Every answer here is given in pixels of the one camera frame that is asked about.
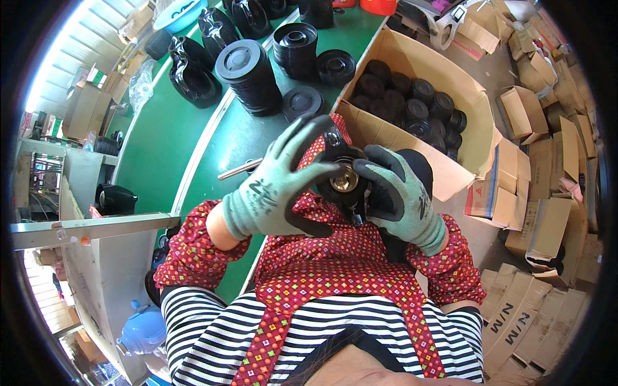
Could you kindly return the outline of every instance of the red floral sleeve cover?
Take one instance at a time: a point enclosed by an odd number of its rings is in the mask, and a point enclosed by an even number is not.
[[[185,219],[180,232],[169,240],[169,254],[155,274],[158,288],[189,285],[214,290],[226,273],[227,263],[240,259],[251,242],[241,241],[229,251],[218,250],[206,231],[206,217],[221,200],[206,200]]]
[[[472,262],[468,240],[452,216],[441,214],[449,232],[449,241],[440,253],[425,256],[416,245],[409,244],[405,257],[428,281],[428,298],[436,306],[472,300],[483,304],[487,293],[481,287],[481,274]]]

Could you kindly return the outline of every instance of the black and white striped shirt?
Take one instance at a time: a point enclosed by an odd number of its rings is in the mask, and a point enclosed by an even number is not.
[[[253,292],[226,307],[213,292],[164,292],[167,357],[174,385],[229,385],[255,336],[265,306]],[[482,382],[482,320],[478,311],[444,315],[431,301],[423,314],[448,377]],[[281,384],[328,338],[355,327],[386,347],[406,372],[423,377],[401,309],[380,296],[329,296],[294,312],[271,384]]]

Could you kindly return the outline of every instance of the gloved hand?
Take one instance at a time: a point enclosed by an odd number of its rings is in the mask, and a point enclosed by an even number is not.
[[[305,150],[333,122],[328,115],[303,115],[268,146],[264,160],[234,192],[223,197],[223,217],[238,240],[263,235],[329,237],[328,224],[300,217],[292,207],[300,194],[316,182],[344,174],[345,167],[315,162],[296,170]]]
[[[393,236],[417,245],[427,256],[440,252],[446,225],[433,212],[425,187],[399,154],[379,145],[367,145],[365,159],[355,159],[352,168],[362,177],[386,188],[394,213],[367,209],[367,219]]]

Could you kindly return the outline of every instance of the green conveyor belt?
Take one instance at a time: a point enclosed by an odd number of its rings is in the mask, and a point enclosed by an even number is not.
[[[335,27],[318,31],[317,53],[342,49],[358,61],[383,20],[383,17],[368,14],[358,7],[346,9],[345,14],[335,15]],[[201,43],[199,30],[196,36]],[[272,60],[272,49],[269,54],[282,94],[298,85],[312,86],[324,96],[324,112],[330,110],[341,88],[288,79]],[[157,83],[152,99],[144,105],[135,123],[116,182],[139,196],[136,212],[170,210],[188,160],[214,108],[199,110],[193,107],[176,93],[166,75]],[[121,130],[118,128],[120,126],[119,122],[109,131]],[[246,173],[224,181],[219,181],[217,175],[244,164],[248,159],[262,157],[268,144],[287,126],[282,114],[253,117],[234,99],[196,169],[181,216],[186,216],[205,199],[222,198],[236,189],[247,178]],[[239,294],[263,240],[264,236],[255,235],[245,257],[228,265],[226,275],[216,290],[226,301],[233,300]]]

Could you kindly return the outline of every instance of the red bucket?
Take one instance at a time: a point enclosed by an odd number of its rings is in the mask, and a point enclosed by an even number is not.
[[[397,0],[360,0],[365,11],[381,16],[391,16],[397,9]]]

